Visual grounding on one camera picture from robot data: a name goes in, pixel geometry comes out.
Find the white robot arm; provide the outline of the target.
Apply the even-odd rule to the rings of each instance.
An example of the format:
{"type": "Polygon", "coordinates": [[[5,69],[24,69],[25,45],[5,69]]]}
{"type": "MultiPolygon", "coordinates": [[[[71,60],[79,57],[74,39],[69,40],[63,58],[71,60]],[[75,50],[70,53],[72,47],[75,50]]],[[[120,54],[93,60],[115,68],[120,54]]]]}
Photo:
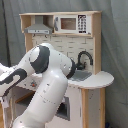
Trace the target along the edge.
{"type": "Polygon", "coordinates": [[[54,117],[68,86],[68,79],[75,73],[72,59],[49,43],[42,43],[29,50],[15,68],[0,76],[0,97],[32,74],[42,74],[30,104],[18,116],[12,128],[45,128],[54,117]]]}

